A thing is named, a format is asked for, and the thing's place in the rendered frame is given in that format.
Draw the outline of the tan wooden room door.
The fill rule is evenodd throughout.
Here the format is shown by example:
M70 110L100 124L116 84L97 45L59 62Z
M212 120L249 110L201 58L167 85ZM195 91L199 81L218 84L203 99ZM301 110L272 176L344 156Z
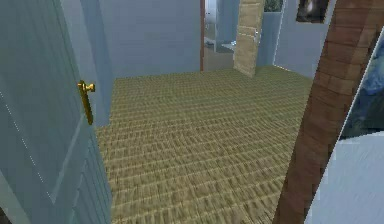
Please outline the tan wooden room door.
M262 31L262 20L265 0L240 0L236 46L234 52L234 68L253 77L256 72L256 60L259 44L254 42L254 31Z

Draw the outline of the pale grey room door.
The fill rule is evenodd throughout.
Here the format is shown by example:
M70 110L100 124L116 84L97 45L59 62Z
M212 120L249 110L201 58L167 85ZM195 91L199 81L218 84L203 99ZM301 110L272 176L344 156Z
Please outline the pale grey room door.
M0 210L11 224L112 224L63 0L0 0Z

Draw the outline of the brown wooden door frame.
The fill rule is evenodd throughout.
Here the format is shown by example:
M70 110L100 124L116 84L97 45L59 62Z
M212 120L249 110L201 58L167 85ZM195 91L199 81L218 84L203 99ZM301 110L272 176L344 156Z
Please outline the brown wooden door frame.
M304 224L384 26L384 0L336 0L272 224Z

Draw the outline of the green framed wall picture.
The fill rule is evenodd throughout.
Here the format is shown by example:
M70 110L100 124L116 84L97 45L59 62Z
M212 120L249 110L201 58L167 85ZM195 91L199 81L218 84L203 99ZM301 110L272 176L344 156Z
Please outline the green framed wall picture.
M282 10L283 0L265 0L265 12L280 12Z

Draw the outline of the dark framed wall picture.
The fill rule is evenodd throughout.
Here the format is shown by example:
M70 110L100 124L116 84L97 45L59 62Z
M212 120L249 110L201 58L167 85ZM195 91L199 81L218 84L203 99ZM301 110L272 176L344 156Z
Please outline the dark framed wall picture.
M329 0L300 0L296 16L297 22L323 23Z

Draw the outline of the blue framed wall picture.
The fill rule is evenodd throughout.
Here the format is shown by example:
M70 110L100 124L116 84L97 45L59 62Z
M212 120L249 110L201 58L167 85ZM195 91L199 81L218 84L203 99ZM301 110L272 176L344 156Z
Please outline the blue framed wall picture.
M358 88L340 140L384 131L384 27Z

